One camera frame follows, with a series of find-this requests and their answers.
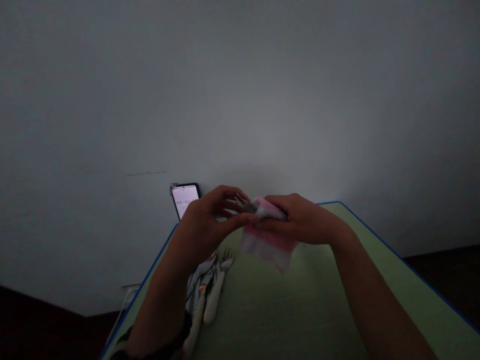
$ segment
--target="blue table edge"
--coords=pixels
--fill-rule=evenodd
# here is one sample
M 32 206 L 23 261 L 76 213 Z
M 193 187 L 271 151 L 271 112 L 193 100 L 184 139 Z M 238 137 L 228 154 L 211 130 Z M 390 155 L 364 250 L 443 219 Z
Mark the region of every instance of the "blue table edge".
M 415 269 L 413 267 L 411 267 L 400 255 L 398 255 L 395 250 L 393 250 L 385 241 L 382 240 L 382 238 L 380 236 L 377 235 L 377 233 L 375 231 L 373 231 L 366 223 L 364 223 L 362 221 L 361 218 L 359 218 L 352 210 L 350 210 L 350 208 L 345 205 L 343 202 L 341 201 L 328 201 L 328 202 L 320 202 L 318 203 L 317 205 L 326 205 L 326 204 L 335 204 L 335 203 L 339 203 L 339 204 L 342 204 L 354 217 L 356 217 L 358 219 L 358 221 L 360 221 L 368 230 L 370 230 L 370 232 L 375 235 L 382 243 L 383 245 L 385 245 L 392 253 L 394 253 L 396 255 L 397 258 L 399 258 L 411 271 L 413 271 L 413 273 L 415 275 L 417 275 L 430 289 L 432 289 L 432 291 L 440 298 L 442 299 L 454 312 L 457 313 L 458 316 L 460 316 L 463 321 L 465 321 L 468 325 L 470 325 L 470 327 L 476 331 L 477 334 L 480 335 L 480 329 L 478 329 L 470 320 L 468 320 L 465 316 L 463 316 L 463 314 L 455 307 L 453 306 L 450 301 L 448 301 L 446 298 L 443 297 L 442 294 L 440 294 L 432 285 L 430 285 L 430 283 L 425 280 L 423 278 L 423 276 L 421 276 L 417 271 L 415 271 Z M 137 296 L 139 295 L 140 291 L 142 290 L 142 288 L 144 287 L 144 284 L 145 282 L 147 281 L 147 279 L 149 278 L 150 276 L 150 273 L 152 272 L 152 270 L 154 269 L 155 267 L 155 264 L 157 263 L 157 261 L 159 260 L 160 258 L 160 255 L 162 255 L 162 253 L 164 252 L 165 250 L 165 247 L 167 246 L 167 244 L 169 243 L 170 241 L 170 238 L 172 237 L 175 229 L 177 228 L 177 226 L 179 225 L 179 222 L 177 222 L 175 224 L 175 226 L 173 227 L 173 229 L 171 230 L 170 232 L 170 235 L 168 236 L 168 239 L 165 241 L 165 244 L 163 244 L 160 252 L 158 253 L 158 255 L 156 256 L 155 258 L 155 261 L 153 262 L 153 264 L 151 265 L 150 267 L 150 270 L 148 270 L 148 272 L 146 273 L 146 276 L 145 278 L 143 279 L 143 281 L 141 282 L 141 285 L 140 287 L 138 288 L 138 291 L 135 293 L 135 296 L 133 297 L 132 301 L 130 302 L 130 305 L 128 306 L 128 308 L 126 309 L 125 313 L 123 314 L 123 316 L 121 317 L 120 321 L 118 322 L 118 324 L 116 325 L 115 327 L 115 330 L 113 330 L 113 332 L 111 333 L 111 336 L 110 338 L 108 339 L 107 343 L 105 344 L 105 347 L 103 348 L 103 351 L 101 352 L 101 355 L 100 357 L 98 358 L 98 360 L 102 360 L 102 358 L 104 357 L 105 353 L 107 352 L 108 348 L 110 347 L 112 341 L 114 340 L 115 336 L 117 335 L 117 332 L 119 331 L 120 327 L 122 326 L 122 324 L 124 323 L 124 320 L 125 318 L 127 317 L 129 311 L 130 311 L 130 308 L 132 307 L 132 305 L 134 304 L 135 300 L 137 299 Z

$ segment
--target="white fork handle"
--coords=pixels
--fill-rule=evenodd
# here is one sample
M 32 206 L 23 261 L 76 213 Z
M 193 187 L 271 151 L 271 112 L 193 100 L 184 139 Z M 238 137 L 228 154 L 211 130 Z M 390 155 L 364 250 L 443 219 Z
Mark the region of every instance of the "white fork handle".
M 187 359 L 190 358 L 190 355 L 192 354 L 195 347 L 195 342 L 197 341 L 197 336 L 199 335 L 200 324 L 202 323 L 202 314 L 204 312 L 204 305 L 205 292 L 203 292 L 203 294 L 200 295 L 200 299 L 198 299 L 195 314 L 193 315 L 193 320 L 191 321 L 190 334 L 183 343 Z
M 220 291 L 224 284 L 225 272 L 222 271 L 211 290 L 210 297 L 205 307 L 205 314 L 203 315 L 203 322 L 210 325 L 214 322 L 215 314 L 217 313 L 217 305 L 219 304 Z

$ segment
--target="table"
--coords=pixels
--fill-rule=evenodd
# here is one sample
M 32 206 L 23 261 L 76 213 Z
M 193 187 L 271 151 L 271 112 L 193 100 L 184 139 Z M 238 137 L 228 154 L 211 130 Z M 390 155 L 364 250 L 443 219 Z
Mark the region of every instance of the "table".
M 439 359 L 480 359 L 480 332 L 341 202 L 319 204 L 346 221 Z M 133 325 L 172 233 L 100 359 Z M 234 250 L 215 322 L 202 324 L 193 359 L 367 359 L 328 245 L 300 243 L 284 275 L 239 251 L 241 229 L 220 246 Z

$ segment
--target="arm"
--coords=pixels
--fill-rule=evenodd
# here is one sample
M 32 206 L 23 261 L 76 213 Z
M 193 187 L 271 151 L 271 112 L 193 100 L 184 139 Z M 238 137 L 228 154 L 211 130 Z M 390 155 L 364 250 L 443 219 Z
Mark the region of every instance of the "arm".
M 141 359 L 175 339 L 184 324 L 190 274 L 231 232 L 257 221 L 255 215 L 242 213 L 232 217 L 225 210 L 242 211 L 230 201 L 236 193 L 248 199 L 239 188 L 222 185 L 188 206 L 152 275 L 126 344 L 129 357 Z M 228 220 L 218 222 L 216 215 Z M 179 356 L 180 353 L 174 353 L 173 358 Z
M 360 336 L 372 359 L 436 359 L 353 233 L 332 244 L 341 282 Z
M 372 359 L 436 359 L 343 220 L 298 194 L 267 196 L 266 200 L 285 210 L 288 221 L 266 219 L 257 227 L 304 243 L 331 246 L 353 319 Z

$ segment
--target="person's left hand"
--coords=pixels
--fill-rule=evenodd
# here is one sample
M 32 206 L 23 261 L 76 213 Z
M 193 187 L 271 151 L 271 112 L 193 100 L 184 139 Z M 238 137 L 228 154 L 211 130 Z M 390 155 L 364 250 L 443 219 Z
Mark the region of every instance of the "person's left hand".
M 242 208 L 231 201 L 237 193 L 249 199 L 238 187 L 220 185 L 188 205 L 165 254 L 170 266 L 182 273 L 192 272 L 231 232 L 257 222 L 255 215 L 241 213 Z M 226 209 L 239 214 L 233 216 Z M 218 222 L 216 215 L 227 221 Z

